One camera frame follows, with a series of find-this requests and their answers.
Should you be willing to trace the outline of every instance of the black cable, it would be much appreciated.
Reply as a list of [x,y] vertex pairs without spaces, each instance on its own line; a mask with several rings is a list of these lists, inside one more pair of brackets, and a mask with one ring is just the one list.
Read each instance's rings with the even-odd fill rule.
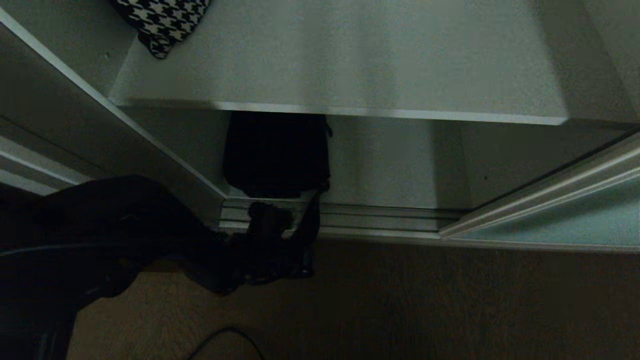
[[211,340],[216,338],[218,335],[225,334],[226,332],[232,332],[236,335],[240,335],[241,337],[249,341],[253,346],[253,348],[255,349],[255,351],[258,353],[258,356],[260,356],[262,360],[265,360],[264,355],[262,355],[262,352],[258,348],[258,345],[255,344],[255,341],[251,339],[249,335],[245,334],[242,330],[236,329],[235,327],[224,327],[220,330],[214,331],[211,334],[209,334],[204,340],[202,340],[202,342],[198,345],[198,347],[196,347],[196,349],[191,353],[191,355],[189,355],[187,360],[193,360],[200,353],[200,351],[202,351],[202,349],[209,344]]

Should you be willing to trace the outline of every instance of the beige carpet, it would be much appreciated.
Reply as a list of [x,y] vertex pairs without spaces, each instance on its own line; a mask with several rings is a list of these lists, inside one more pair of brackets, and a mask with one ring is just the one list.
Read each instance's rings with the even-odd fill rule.
[[[70,360],[185,359],[236,325],[275,359],[640,358],[640,258],[327,242],[317,277],[218,298],[143,273],[78,317]],[[236,335],[198,359],[257,359]]]

